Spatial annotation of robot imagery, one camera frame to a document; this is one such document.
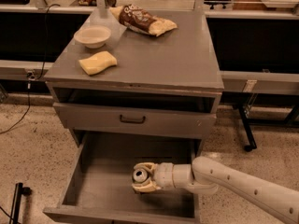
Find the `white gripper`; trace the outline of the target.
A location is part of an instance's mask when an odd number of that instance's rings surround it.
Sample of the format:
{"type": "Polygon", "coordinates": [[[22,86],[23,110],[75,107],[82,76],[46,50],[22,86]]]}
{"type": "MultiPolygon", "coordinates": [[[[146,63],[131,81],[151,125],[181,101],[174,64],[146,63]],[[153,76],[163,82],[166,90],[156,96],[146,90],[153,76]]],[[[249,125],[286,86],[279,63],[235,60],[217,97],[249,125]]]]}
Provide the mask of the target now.
{"type": "Polygon", "coordinates": [[[132,187],[136,192],[150,193],[159,189],[171,189],[174,187],[173,167],[170,162],[160,164],[154,162],[140,162],[134,166],[134,169],[143,169],[153,174],[153,181],[146,180],[143,183],[133,183],[132,187]]]}

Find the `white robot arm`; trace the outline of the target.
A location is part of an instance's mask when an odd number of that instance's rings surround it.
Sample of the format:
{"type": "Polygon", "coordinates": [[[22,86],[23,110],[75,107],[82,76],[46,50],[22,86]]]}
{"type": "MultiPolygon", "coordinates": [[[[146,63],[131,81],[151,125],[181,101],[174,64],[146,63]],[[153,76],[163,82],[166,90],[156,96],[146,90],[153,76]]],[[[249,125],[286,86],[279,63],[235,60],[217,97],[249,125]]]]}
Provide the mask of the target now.
{"type": "Polygon", "coordinates": [[[285,224],[299,224],[299,192],[229,168],[207,157],[191,164],[141,162],[134,166],[132,188],[139,193],[186,189],[212,195],[223,186],[285,224]]]}

